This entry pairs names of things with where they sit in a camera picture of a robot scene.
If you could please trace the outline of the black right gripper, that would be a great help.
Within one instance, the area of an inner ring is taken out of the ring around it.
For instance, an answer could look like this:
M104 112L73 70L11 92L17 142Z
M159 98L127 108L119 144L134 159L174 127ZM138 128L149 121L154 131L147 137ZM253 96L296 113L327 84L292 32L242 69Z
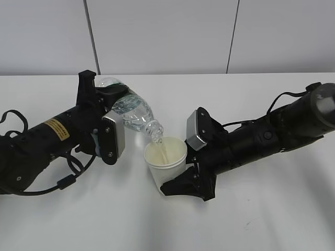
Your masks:
M215 198L217 175L230 167L230 149L228 131L215 119L211 118L211 121L213 139L201 150L193 150L185 140L186 162L191 167L160 187L165 196L193 196L203 201Z

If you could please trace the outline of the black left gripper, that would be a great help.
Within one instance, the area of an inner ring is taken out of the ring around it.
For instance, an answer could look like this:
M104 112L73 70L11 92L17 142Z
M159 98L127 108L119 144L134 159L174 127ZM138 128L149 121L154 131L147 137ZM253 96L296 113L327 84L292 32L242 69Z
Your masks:
M95 87L96 73L90 70L82 71L78 76L75 125L98 126L106 108L111 108L117 100L128 95L129 87L120 83Z

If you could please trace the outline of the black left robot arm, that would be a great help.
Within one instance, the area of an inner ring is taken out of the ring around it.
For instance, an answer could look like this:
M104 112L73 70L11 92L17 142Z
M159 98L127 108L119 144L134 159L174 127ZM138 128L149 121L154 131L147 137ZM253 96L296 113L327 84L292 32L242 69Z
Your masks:
M122 116L112 107L130 89L120 82L97 87L95 75L90 70L81 72L75 106L35 127L30 128L27 119L14 110L24 128L1 136L1 194L39 196L67 188L88 169L72 152L83 152L91 160L99 157L107 165L117 162L125 148L125 128ZM58 157L66 159L72 174L49 189L29 191Z

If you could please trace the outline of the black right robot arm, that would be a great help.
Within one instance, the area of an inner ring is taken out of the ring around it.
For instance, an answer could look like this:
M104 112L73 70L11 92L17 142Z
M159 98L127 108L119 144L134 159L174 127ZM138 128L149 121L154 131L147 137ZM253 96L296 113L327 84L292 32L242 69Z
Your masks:
M164 182L166 196L215 197L219 174L279 152L312 144L334 131L334 84L313 83L294 94L295 101L279 108L270 106L258 119L235 122L236 129L197 108L186 124L187 168Z

